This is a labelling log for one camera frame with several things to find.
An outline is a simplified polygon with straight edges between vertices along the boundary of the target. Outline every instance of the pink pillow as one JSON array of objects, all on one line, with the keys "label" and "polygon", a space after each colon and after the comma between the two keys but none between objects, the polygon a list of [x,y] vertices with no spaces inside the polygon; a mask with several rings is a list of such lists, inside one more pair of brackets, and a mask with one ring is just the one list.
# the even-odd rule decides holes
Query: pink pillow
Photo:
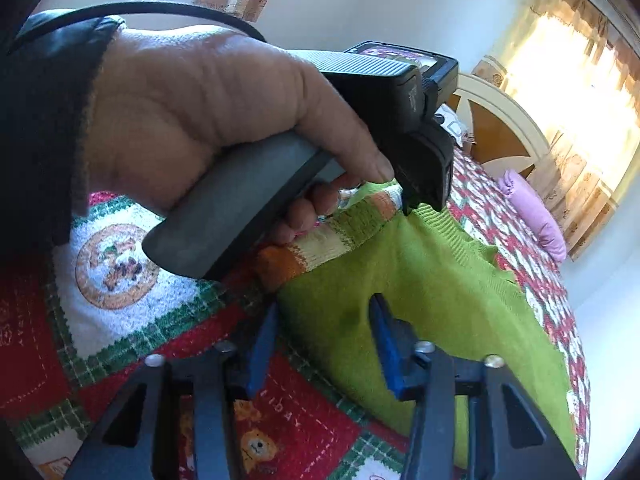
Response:
[{"label": "pink pillow", "polygon": [[524,223],[535,233],[546,252],[556,262],[564,262],[566,244],[562,231],[529,183],[515,170],[507,170],[498,179],[498,187],[513,204]]}]

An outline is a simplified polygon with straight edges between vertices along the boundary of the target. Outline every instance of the bedspread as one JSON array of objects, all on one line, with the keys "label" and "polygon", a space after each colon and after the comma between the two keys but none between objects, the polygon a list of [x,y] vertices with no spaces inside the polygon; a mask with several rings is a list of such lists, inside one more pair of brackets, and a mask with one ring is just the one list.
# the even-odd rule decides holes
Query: bedspread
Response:
[{"label": "bedspread", "polygon": [[[158,269],[140,242],[159,218],[125,197],[100,193],[91,200],[89,215],[74,219],[67,246],[0,274],[0,415],[47,480],[61,480],[92,423],[144,356],[201,352],[261,302],[247,266],[223,284]],[[514,271],[564,354],[584,476],[589,382],[556,264],[462,152],[449,209],[469,234],[498,246],[500,266]],[[257,398],[236,402],[236,421],[251,480],[399,478],[406,440],[337,391],[285,335]],[[194,478],[190,424],[185,416],[180,425],[183,480]]]}]

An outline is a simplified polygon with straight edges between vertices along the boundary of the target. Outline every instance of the gray handle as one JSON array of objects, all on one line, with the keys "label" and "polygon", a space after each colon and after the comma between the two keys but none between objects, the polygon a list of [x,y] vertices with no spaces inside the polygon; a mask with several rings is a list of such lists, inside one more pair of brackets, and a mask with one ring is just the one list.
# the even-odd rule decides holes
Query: gray handle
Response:
[{"label": "gray handle", "polygon": [[[174,274],[219,280],[331,160],[293,131],[236,146],[146,235],[143,251]],[[327,178],[340,173],[332,166]]]}]

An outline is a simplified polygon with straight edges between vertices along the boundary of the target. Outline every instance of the jacket sleeve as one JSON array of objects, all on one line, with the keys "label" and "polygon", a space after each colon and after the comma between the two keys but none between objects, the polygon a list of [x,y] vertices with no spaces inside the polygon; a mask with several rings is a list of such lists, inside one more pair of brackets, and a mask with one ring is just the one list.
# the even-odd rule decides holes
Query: jacket sleeve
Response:
[{"label": "jacket sleeve", "polygon": [[[31,16],[23,30],[60,12]],[[122,23],[69,25],[0,60],[0,261],[68,241],[92,83]]]}]

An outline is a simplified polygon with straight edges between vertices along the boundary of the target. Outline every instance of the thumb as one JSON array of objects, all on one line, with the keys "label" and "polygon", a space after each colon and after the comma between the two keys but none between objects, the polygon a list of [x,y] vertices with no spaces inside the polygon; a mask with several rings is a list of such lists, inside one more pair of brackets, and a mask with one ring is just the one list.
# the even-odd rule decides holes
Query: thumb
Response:
[{"label": "thumb", "polygon": [[333,153],[348,173],[380,184],[392,180],[391,163],[356,112],[312,63],[296,62],[303,83],[296,132]]}]

